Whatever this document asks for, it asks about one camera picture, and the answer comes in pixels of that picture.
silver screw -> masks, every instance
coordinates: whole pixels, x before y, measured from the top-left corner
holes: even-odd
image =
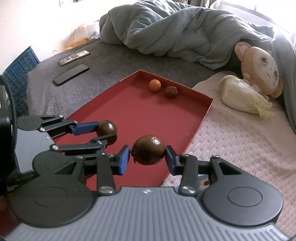
[[[185,194],[193,194],[195,193],[195,189],[193,187],[190,187],[190,186],[184,186],[182,187],[182,192],[185,193]]]
[[[100,187],[99,191],[104,194],[110,194],[114,192],[114,189],[109,186],[103,186],[103,187]]]

plush toy eye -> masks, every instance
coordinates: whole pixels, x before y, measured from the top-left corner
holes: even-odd
[[[277,70],[274,71],[274,79],[277,80],[279,77],[279,73],[277,72]]]
[[[268,65],[268,58],[262,56],[262,57],[260,57],[260,62],[263,66],[267,66]]]

plush toy face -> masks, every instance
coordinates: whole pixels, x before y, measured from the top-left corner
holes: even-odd
[[[283,85],[279,79],[279,71],[274,58],[265,50],[252,47],[245,42],[237,43],[234,50],[242,62],[242,74],[250,77],[248,79],[250,85],[258,86],[262,94],[275,93],[274,96],[278,97],[283,90]]]

orange ball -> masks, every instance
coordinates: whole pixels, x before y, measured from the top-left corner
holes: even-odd
[[[159,91],[161,88],[161,83],[158,80],[151,80],[149,82],[149,88],[152,91]]]

cable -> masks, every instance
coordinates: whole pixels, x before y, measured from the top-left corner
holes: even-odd
[[[0,83],[1,82],[5,86],[5,90],[8,94],[8,98],[10,100],[10,108],[11,108],[12,139],[11,139],[11,143],[10,143],[10,149],[8,152],[8,161],[7,161],[7,163],[10,163],[10,166],[8,166],[7,171],[10,171],[10,168],[12,165],[11,159],[14,156],[15,146],[17,143],[16,142],[16,140],[17,140],[17,114],[16,114],[15,101],[13,99],[11,87],[10,87],[9,83],[6,81],[6,79],[4,79],[4,77],[0,75]]]

